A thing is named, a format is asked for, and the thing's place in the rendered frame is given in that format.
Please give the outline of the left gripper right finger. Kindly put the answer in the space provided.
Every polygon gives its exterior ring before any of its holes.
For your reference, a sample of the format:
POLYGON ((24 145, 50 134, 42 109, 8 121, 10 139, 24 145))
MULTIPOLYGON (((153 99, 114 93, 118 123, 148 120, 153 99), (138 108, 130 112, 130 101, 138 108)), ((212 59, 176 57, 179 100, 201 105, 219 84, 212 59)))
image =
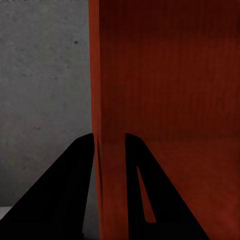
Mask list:
POLYGON ((129 240, 210 240, 144 141, 125 134, 129 240), (139 168, 157 223, 145 220, 139 168))

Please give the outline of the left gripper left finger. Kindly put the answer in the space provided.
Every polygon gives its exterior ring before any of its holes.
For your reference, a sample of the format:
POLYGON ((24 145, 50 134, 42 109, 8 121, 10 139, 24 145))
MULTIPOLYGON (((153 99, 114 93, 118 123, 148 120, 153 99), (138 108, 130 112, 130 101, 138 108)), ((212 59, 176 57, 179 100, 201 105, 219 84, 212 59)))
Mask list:
POLYGON ((81 240, 95 154, 77 138, 0 220, 0 240, 81 240))

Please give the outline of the storage box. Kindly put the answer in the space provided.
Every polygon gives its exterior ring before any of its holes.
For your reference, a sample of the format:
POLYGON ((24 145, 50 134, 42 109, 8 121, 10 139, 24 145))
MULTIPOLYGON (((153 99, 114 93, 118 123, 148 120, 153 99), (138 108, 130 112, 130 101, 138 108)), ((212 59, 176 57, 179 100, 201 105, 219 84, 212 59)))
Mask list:
POLYGON ((240 0, 88 0, 88 17, 100 240, 129 240, 126 133, 210 240, 240 240, 240 0))

